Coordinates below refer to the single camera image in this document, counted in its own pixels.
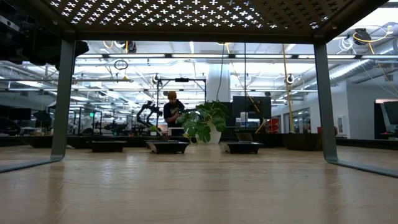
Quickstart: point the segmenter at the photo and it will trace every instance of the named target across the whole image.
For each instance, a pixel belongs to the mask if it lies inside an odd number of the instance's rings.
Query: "wooden floor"
[[[48,153],[0,148],[0,165]],[[343,147],[339,156],[397,168],[398,151]],[[327,164],[322,152],[68,150],[62,162],[0,174],[0,223],[397,223],[397,187]]]

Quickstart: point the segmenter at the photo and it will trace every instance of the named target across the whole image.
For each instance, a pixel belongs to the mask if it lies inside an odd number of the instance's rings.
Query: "metal table frame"
[[[72,84],[72,74],[74,69],[74,49],[75,40],[126,40],[133,35],[136,40],[172,40],[172,41],[212,41],[212,42],[262,42],[262,43],[285,43],[285,44],[313,44],[315,50],[315,65],[317,69],[318,99],[320,107],[320,117],[322,126],[323,153],[325,160],[331,164],[372,172],[375,174],[398,177],[398,170],[382,169],[379,167],[367,166],[342,161],[337,156],[335,127],[333,124],[333,110],[331,100],[330,77],[328,69],[328,57],[326,43],[354,25],[370,12],[380,7],[387,0],[352,0],[350,4],[342,8],[338,14],[330,18],[312,36],[296,35],[229,35],[229,34],[184,34],[164,33],[163,35],[151,33],[134,32],[84,32],[75,30],[60,14],[55,12],[41,0],[12,0],[15,5],[24,9],[26,12],[45,25],[53,33],[62,35],[62,51],[60,62],[60,79],[58,83],[57,112],[55,113],[54,135],[51,156],[47,160],[32,161],[11,166],[1,166],[0,172],[18,170],[42,164],[61,161],[65,157],[65,146],[67,145],[67,124],[70,91]]]

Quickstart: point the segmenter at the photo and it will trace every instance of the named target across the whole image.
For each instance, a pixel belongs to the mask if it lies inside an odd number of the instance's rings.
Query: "person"
[[[181,116],[180,111],[184,110],[184,105],[177,99],[177,94],[170,91],[167,94],[169,102],[164,105],[163,114],[168,127],[181,127],[177,124],[177,118]]]

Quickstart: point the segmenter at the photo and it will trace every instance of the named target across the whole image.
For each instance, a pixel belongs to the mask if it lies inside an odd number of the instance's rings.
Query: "ceiling light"
[[[100,54],[83,54],[79,55],[76,58],[102,58],[102,55]]]
[[[77,101],[88,101],[89,99],[81,96],[71,96],[71,99],[77,100]]]
[[[398,59],[398,55],[363,55],[364,59]]]
[[[328,55],[328,59],[347,59],[355,58],[355,55]]]
[[[173,58],[222,58],[227,56],[221,54],[172,54]]]
[[[43,84],[40,84],[40,83],[35,82],[35,81],[18,81],[18,83],[24,84],[24,85],[29,85],[29,86],[32,86],[32,87],[38,87],[38,88],[43,87]]]
[[[101,105],[99,107],[105,108],[105,109],[112,109],[112,106],[110,105]]]
[[[108,91],[108,89],[73,89],[75,91]]]
[[[111,58],[162,58],[164,54],[110,54]]]
[[[106,52],[107,54],[110,54],[110,52],[106,49],[100,49],[100,51]]]
[[[236,58],[244,58],[245,55],[239,54],[235,55]],[[264,55],[264,54],[249,54],[246,58],[283,58],[284,55]],[[286,55],[286,58],[292,58],[291,55]]]
[[[193,42],[189,42],[189,48],[191,49],[191,54],[195,53],[195,48],[193,47]]]
[[[298,58],[300,58],[300,59],[314,59],[315,55],[299,55]]]
[[[11,88],[8,90],[9,91],[40,91],[39,89],[33,89],[33,88]]]

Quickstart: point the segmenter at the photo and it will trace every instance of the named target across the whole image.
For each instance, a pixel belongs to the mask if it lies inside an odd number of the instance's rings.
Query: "potted plant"
[[[225,129],[227,117],[227,107],[214,101],[196,106],[195,111],[183,113],[177,122],[182,123],[184,136],[190,141],[191,138],[196,137],[197,142],[218,144],[221,132]]]
[[[156,128],[156,126],[151,126],[151,127],[149,128],[149,131],[150,131],[150,135],[151,135],[151,136],[156,136],[156,135],[157,135],[157,128]]]

